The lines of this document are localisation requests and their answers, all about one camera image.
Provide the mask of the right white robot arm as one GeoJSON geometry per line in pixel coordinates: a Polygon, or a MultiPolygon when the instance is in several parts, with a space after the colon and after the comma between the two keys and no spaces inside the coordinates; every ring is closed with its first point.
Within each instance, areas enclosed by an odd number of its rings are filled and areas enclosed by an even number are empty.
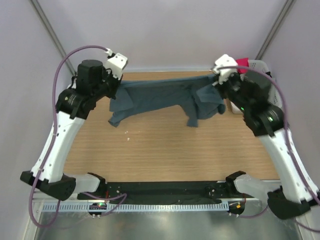
{"type": "Polygon", "coordinates": [[[320,190],[310,179],[297,153],[287,120],[286,107],[269,100],[269,86],[276,85],[270,75],[241,77],[239,66],[214,69],[213,86],[223,99],[234,103],[243,114],[243,121],[265,147],[280,185],[271,184],[238,171],[228,177],[225,192],[231,198],[241,194],[266,203],[281,220],[304,215],[320,203],[320,190]]]}

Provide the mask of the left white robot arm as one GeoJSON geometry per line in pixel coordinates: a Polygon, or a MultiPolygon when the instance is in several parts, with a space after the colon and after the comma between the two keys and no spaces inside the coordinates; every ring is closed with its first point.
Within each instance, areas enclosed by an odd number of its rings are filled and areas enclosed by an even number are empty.
{"type": "Polygon", "coordinates": [[[115,98],[127,63],[126,57],[116,55],[105,63],[89,59],[78,65],[71,85],[59,94],[53,108],[54,122],[39,160],[31,170],[21,173],[22,182],[60,201],[85,192],[95,200],[105,196],[106,180],[103,177],[90,172],[67,175],[64,165],[90,111],[103,97],[115,98]]]}

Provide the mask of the blue-grey t-shirt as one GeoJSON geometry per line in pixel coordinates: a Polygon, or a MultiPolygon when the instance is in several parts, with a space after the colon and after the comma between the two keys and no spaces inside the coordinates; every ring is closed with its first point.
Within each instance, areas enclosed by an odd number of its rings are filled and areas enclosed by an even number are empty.
{"type": "Polygon", "coordinates": [[[163,80],[126,80],[121,83],[115,99],[109,103],[112,112],[109,124],[117,127],[128,117],[180,106],[188,117],[187,126],[197,127],[226,111],[224,100],[213,87],[214,76],[200,75],[163,80]]]}

